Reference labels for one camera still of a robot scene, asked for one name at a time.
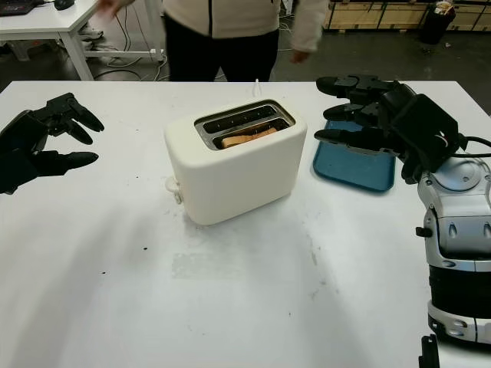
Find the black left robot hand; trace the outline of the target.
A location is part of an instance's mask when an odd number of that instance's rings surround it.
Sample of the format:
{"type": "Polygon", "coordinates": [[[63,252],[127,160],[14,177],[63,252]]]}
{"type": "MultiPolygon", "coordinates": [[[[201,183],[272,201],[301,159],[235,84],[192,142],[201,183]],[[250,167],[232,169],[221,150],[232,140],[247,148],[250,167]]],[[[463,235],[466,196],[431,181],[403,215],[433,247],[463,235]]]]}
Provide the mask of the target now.
{"type": "Polygon", "coordinates": [[[25,110],[1,131],[1,168],[22,170],[39,176],[63,176],[71,169],[92,164],[96,153],[60,154],[44,149],[49,136],[68,134],[78,142],[91,145],[86,129],[104,131],[100,120],[82,106],[72,93],[48,100],[38,110],[25,110]]]}

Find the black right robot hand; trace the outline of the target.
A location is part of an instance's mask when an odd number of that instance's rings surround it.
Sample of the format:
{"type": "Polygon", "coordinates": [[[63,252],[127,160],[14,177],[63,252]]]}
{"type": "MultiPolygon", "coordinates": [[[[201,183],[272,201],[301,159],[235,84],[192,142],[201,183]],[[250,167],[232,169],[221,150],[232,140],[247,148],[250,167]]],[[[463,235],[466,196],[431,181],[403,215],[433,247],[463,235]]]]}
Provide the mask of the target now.
{"type": "Polygon", "coordinates": [[[326,120],[352,121],[361,130],[324,128],[314,134],[315,139],[359,153],[389,153],[403,162],[401,175],[407,184],[420,181],[423,169],[417,154],[392,127],[399,112],[416,96],[411,88],[396,80],[383,81],[376,76],[358,74],[320,77],[316,87],[323,94],[349,100],[325,110],[326,120]]]}

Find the person's right hand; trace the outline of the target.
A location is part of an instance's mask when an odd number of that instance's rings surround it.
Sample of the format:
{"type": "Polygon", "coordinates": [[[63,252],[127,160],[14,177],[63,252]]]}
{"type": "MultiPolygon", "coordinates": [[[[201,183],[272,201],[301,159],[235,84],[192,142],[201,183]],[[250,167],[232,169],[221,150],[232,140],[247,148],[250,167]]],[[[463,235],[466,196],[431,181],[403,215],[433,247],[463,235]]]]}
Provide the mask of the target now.
{"type": "Polygon", "coordinates": [[[124,3],[119,0],[97,0],[95,15],[103,21],[111,22],[124,7],[124,3]]]}

